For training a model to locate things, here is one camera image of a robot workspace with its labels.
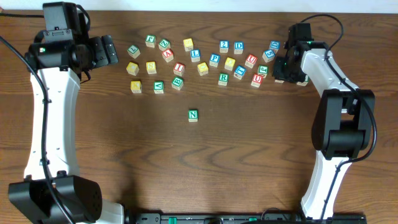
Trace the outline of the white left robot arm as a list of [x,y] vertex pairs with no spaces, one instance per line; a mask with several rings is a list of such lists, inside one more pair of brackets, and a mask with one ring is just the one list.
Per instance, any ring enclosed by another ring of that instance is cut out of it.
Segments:
[[118,62],[112,38],[46,37],[22,61],[34,93],[32,145],[23,181],[9,185],[9,201],[32,223],[131,223],[121,204],[80,176],[75,149],[81,76]]

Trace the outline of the green N wooden block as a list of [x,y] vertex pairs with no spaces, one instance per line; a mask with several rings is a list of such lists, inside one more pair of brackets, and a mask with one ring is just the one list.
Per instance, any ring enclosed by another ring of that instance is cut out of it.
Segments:
[[188,121],[189,122],[197,122],[198,121],[198,110],[189,110],[188,111]]

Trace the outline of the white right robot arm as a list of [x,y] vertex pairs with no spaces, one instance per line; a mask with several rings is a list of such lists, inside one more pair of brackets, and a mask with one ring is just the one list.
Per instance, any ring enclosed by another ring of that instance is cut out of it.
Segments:
[[329,220],[346,171],[371,137],[374,93],[362,90],[343,73],[325,42],[288,40],[277,57],[273,77],[291,83],[310,81],[320,95],[312,124],[315,167],[301,199],[303,219]]

